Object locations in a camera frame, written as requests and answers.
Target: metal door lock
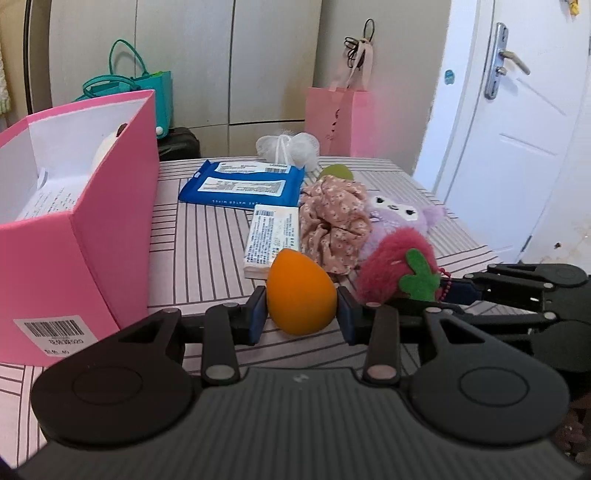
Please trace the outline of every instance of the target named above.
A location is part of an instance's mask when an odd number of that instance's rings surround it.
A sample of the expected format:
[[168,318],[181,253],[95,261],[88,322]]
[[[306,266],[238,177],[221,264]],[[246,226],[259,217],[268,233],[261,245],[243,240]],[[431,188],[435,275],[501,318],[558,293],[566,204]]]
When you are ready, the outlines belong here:
[[523,73],[529,75],[531,70],[521,60],[516,53],[507,50],[507,41],[509,40],[509,29],[504,23],[497,23],[495,43],[493,44],[491,63],[488,70],[488,81],[484,90],[484,96],[489,100],[494,100],[499,92],[501,77],[507,75],[505,68],[505,59],[511,60],[517,65]]

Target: white drawstring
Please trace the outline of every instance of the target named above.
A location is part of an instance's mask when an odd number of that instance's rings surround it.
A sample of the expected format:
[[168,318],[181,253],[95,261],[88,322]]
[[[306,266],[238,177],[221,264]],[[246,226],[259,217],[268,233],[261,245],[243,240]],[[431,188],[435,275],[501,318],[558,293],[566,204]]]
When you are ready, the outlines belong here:
[[[289,161],[287,159],[287,142],[291,140],[289,135],[281,134],[277,137],[277,146],[275,147],[275,162],[280,163],[283,165],[289,165]],[[283,150],[283,162],[279,161],[279,144],[281,144],[281,148]]]

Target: wardrobe door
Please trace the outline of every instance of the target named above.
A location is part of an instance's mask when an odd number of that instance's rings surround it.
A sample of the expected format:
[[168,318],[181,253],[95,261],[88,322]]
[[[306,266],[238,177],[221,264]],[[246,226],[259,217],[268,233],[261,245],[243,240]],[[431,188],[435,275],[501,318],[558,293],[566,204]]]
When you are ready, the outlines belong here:
[[[109,73],[109,50],[117,38],[134,41],[135,2],[53,0],[49,26],[49,75],[53,106],[82,95],[88,79]],[[116,73],[133,75],[125,46],[115,54]]]
[[171,70],[173,125],[228,123],[233,0],[138,0],[136,47],[148,70]]
[[199,139],[202,158],[228,156],[227,125],[192,128],[191,132]]
[[322,0],[236,0],[230,123],[304,118]]
[[304,131],[304,122],[272,122],[270,124],[230,125],[229,155],[249,157],[256,155],[256,141],[265,135],[280,135],[284,131],[298,134]]

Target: orange makeup sponge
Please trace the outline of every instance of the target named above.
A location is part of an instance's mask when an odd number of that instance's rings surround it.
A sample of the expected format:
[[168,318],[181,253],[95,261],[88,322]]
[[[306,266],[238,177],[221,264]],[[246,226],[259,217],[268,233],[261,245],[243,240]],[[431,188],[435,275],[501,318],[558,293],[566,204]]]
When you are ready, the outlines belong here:
[[309,335],[335,318],[336,289],[319,265],[300,252],[284,248],[269,269],[267,308],[285,333]]

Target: pink box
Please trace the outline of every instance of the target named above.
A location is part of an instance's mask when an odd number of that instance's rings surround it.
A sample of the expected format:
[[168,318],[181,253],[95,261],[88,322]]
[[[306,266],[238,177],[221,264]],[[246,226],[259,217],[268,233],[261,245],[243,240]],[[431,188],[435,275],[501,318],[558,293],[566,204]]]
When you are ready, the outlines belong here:
[[147,315],[154,105],[110,95],[0,133],[1,362],[51,365]]

